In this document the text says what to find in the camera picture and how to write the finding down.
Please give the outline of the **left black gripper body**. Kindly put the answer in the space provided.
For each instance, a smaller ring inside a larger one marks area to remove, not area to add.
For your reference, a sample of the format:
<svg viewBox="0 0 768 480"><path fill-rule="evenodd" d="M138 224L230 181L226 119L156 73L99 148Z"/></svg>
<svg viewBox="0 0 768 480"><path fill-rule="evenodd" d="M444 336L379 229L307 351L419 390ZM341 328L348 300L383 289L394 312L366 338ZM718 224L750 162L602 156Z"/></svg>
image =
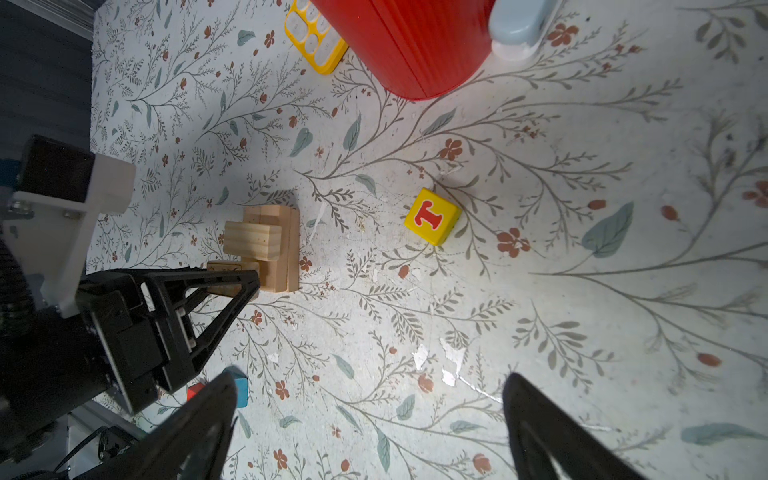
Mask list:
<svg viewBox="0 0 768 480"><path fill-rule="evenodd" d="M197 373L196 342L184 318L195 269L116 269L86 275L77 302L110 367L108 394L137 414Z"/></svg>

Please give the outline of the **grooved light wood block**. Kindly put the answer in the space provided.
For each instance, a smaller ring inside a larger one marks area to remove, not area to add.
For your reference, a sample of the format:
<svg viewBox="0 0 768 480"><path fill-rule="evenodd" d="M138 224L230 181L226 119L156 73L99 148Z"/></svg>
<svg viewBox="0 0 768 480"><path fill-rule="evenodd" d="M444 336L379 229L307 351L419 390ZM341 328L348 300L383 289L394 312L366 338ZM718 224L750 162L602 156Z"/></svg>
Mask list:
<svg viewBox="0 0 768 480"><path fill-rule="evenodd" d="M259 261L277 261L281 255L282 227L258 223L227 221L223 252Z"/></svg>

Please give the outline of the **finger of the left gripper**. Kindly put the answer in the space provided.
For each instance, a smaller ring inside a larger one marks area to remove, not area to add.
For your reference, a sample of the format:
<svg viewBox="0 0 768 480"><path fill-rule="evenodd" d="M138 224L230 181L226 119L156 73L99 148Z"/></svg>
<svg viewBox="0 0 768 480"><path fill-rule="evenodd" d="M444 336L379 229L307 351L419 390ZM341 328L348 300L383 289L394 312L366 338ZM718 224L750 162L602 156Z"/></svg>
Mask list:
<svg viewBox="0 0 768 480"><path fill-rule="evenodd" d="M140 269L154 306L164 372L200 372L258 292L255 270Z"/></svg>

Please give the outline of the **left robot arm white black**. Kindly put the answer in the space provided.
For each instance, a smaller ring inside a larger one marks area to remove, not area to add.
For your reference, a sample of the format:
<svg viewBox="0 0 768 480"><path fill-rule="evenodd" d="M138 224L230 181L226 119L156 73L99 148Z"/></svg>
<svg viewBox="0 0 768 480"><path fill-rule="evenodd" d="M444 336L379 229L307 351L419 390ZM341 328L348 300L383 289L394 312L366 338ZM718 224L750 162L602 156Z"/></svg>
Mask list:
<svg viewBox="0 0 768 480"><path fill-rule="evenodd" d="M3 246L1 459L30 456L56 420L103 392L136 414L178 391L260 286L255 270L105 270L81 279L65 317L36 308Z"/></svg>

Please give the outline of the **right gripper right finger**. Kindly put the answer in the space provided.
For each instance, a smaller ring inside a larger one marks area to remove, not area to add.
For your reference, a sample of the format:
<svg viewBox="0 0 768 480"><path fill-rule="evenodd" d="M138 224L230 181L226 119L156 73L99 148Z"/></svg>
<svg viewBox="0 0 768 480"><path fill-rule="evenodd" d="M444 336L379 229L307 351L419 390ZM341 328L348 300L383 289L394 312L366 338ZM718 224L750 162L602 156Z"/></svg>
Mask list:
<svg viewBox="0 0 768 480"><path fill-rule="evenodd" d="M520 479L640 479L568 414L518 373L504 383L502 405Z"/></svg>

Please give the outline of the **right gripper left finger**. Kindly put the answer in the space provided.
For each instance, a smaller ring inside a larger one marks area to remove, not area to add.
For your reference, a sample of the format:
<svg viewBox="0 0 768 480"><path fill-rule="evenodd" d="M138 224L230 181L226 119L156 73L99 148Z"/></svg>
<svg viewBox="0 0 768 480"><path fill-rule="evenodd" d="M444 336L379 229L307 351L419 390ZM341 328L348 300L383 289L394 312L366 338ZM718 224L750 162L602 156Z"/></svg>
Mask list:
<svg viewBox="0 0 768 480"><path fill-rule="evenodd" d="M224 372L146 438L81 479L219 479L234 430L237 387Z"/></svg>

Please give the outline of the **yellow letter cube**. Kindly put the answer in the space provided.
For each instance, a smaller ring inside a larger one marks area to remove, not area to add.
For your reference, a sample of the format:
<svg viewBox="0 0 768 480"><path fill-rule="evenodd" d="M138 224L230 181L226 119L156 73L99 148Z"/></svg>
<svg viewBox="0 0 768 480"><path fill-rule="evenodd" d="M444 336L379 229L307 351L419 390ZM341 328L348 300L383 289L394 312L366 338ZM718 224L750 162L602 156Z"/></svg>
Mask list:
<svg viewBox="0 0 768 480"><path fill-rule="evenodd" d="M431 190L422 188L404 225L433 246L442 245L461 216L461 209Z"/></svg>

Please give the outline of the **teal block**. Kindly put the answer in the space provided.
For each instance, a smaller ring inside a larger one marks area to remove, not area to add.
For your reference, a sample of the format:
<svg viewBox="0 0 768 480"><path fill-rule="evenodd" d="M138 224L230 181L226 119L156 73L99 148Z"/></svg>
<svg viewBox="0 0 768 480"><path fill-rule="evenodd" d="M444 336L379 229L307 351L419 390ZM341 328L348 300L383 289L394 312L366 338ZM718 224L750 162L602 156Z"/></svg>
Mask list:
<svg viewBox="0 0 768 480"><path fill-rule="evenodd" d="M246 374L237 366L232 365L225 369L233 379L237 390L237 408L245 408L249 403L249 380Z"/></svg>

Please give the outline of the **red cube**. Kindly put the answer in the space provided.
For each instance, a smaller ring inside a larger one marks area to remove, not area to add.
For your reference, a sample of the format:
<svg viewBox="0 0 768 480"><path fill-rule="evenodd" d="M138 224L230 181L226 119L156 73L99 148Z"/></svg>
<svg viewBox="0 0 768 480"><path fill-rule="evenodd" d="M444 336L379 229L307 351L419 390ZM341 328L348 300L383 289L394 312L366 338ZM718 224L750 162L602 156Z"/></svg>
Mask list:
<svg viewBox="0 0 768 480"><path fill-rule="evenodd" d="M196 395L198 395L204 388L206 384L197 382L187 387L186 394L187 394L187 400L193 399Z"/></svg>

